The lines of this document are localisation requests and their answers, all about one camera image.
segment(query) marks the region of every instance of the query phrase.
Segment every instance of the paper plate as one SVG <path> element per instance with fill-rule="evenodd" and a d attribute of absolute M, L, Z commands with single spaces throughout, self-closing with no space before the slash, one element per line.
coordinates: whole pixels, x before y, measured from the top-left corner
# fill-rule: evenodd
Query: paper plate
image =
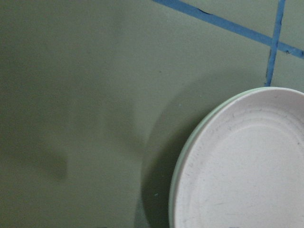
<path fill-rule="evenodd" d="M 304 94 L 263 87 L 212 111 L 175 167 L 171 228 L 304 227 Z"/>

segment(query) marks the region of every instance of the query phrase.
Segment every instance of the blue painter's tape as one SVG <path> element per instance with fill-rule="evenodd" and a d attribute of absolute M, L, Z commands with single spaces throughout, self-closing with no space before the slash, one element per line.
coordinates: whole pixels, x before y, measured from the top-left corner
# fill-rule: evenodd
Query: blue painter's tape
<path fill-rule="evenodd" d="M 274 28 L 274 34 L 273 34 L 272 44 L 271 44 L 271 49 L 270 49 L 270 56 L 269 56 L 269 60 L 268 60 L 268 67 L 267 67 L 267 74 L 266 74 L 267 81 L 265 83 L 265 86 L 271 85 L 272 75 L 274 73 L 276 52 L 277 52 L 277 47 L 278 47 L 280 33 L 281 33 L 284 7 L 285 7 L 285 0 L 279 0 L 277 12 L 276 12 L 276 18 L 275 18 L 276 23 L 275 23 L 275 28 Z"/>
<path fill-rule="evenodd" d="M 226 19 L 220 18 L 218 16 L 208 14 L 203 12 L 202 10 L 188 5 L 184 2 L 181 2 L 179 0 L 154 0 L 155 2 L 158 2 L 162 5 L 165 5 L 167 7 L 170 7 L 172 9 L 175 9 L 177 11 L 180 11 L 182 13 L 188 14 L 189 16 L 195 17 L 197 19 L 203 20 L 205 22 L 208 22 L 212 25 L 221 27 L 223 29 L 229 30 L 231 32 L 235 32 L 239 35 L 242 35 L 244 37 L 247 37 L 249 39 L 255 40 L 259 43 L 265 44 L 267 46 L 272 46 L 272 38 L 268 37 L 264 34 L 258 33 L 256 31 L 253 31 L 251 29 L 248 29 L 246 27 L 243 27 L 241 25 L 238 25 L 236 23 L 233 23 L 231 21 L 228 21 Z M 286 53 L 289 53 L 293 56 L 299 57 L 304 59 L 304 51 L 298 48 L 295 48 L 293 46 L 290 46 L 288 44 L 278 42 L 277 49 Z"/>
<path fill-rule="evenodd" d="M 295 48 L 295 47 L 290 46 L 288 44 L 279 42 L 278 46 L 277 46 L 277 49 L 280 50 L 280 51 L 283 51 L 287 54 L 291 54 L 291 55 L 296 56 L 298 58 L 304 59 L 304 51 L 303 50 Z"/>

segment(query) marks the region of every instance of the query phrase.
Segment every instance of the white plate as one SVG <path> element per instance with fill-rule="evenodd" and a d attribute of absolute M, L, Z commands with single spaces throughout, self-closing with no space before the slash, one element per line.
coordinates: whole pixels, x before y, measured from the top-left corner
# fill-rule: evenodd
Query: white plate
<path fill-rule="evenodd" d="M 264 87 L 212 111 L 178 159 L 171 228 L 304 227 L 304 94 Z"/>

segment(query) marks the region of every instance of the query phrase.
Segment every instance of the gray-green surface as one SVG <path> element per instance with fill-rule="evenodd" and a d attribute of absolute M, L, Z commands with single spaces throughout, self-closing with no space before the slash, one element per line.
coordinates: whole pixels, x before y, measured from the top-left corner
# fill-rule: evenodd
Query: gray-green surface
<path fill-rule="evenodd" d="M 2 0 L 0 31 L 4 228 L 168 227 L 187 137 L 269 56 L 151 0 Z"/>

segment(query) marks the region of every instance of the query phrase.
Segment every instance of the blue tape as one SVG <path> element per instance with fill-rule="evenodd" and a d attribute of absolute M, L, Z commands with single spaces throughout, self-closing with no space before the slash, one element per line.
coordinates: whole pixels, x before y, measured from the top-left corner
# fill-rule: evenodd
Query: blue tape
<path fill-rule="evenodd" d="M 275 62 L 276 62 L 275 61 L 276 52 L 277 52 L 277 47 L 278 47 L 280 33 L 281 33 L 284 7 L 285 7 L 285 0 L 279 0 L 279 4 L 277 6 L 276 18 L 275 18 L 276 23 L 275 23 L 272 44 L 271 44 L 271 49 L 270 49 L 270 56 L 269 56 L 269 60 L 268 60 L 268 67 L 267 67 L 267 74 L 266 74 L 267 81 L 265 83 L 265 86 L 271 85 L 272 75 L 274 73 Z"/>
<path fill-rule="evenodd" d="M 249 39 L 252 39 L 254 41 L 257 41 L 259 43 L 265 44 L 267 46 L 272 46 L 272 38 L 268 37 L 264 34 L 258 33 L 254 30 L 248 29 L 246 27 L 243 27 L 239 24 L 233 23 L 229 20 L 220 18 L 218 16 L 215 16 L 213 14 L 208 14 L 200 9 L 188 5 L 187 3 L 184 3 L 179 0 L 154 0 L 155 2 L 158 2 L 164 6 L 170 7 L 172 9 L 175 9 L 179 12 L 188 14 L 189 16 L 195 17 L 197 19 L 203 20 L 205 22 L 208 22 L 212 25 L 221 27 L 223 29 L 226 29 L 228 31 L 237 33 L 239 35 L 242 35 L 244 37 L 247 37 Z M 283 52 L 286 52 L 288 54 L 291 54 L 293 56 L 299 57 L 304 59 L 304 51 L 298 48 L 295 48 L 293 46 L 290 46 L 288 44 L 278 42 L 277 49 Z"/>

